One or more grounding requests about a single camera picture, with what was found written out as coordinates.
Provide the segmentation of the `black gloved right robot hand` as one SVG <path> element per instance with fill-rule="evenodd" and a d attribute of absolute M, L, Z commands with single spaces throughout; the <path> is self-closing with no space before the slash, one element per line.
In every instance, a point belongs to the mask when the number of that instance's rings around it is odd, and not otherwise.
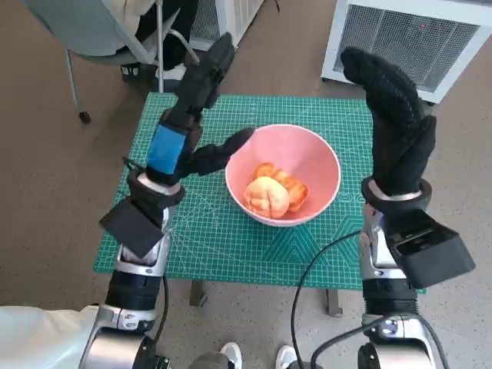
<path fill-rule="evenodd" d="M 387 196 L 416 193 L 435 147 L 437 119 L 425 112 L 415 84 L 384 58 L 347 47 L 344 76 L 361 86 L 373 117 L 372 178 Z"/>

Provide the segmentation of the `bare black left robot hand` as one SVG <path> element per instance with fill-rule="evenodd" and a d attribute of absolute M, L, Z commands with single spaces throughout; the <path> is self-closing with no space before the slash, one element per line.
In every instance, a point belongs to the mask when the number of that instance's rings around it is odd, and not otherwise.
<path fill-rule="evenodd" d="M 203 132 L 203 111 L 218 100 L 220 85 L 233 60 L 232 36 L 225 33 L 197 65 L 187 69 L 175 91 L 175 105 L 162 114 L 151 140 L 145 169 L 149 179 L 171 186 L 191 174 L 220 171 L 253 135 L 253 128 L 244 128 L 221 145 L 197 147 Z"/>

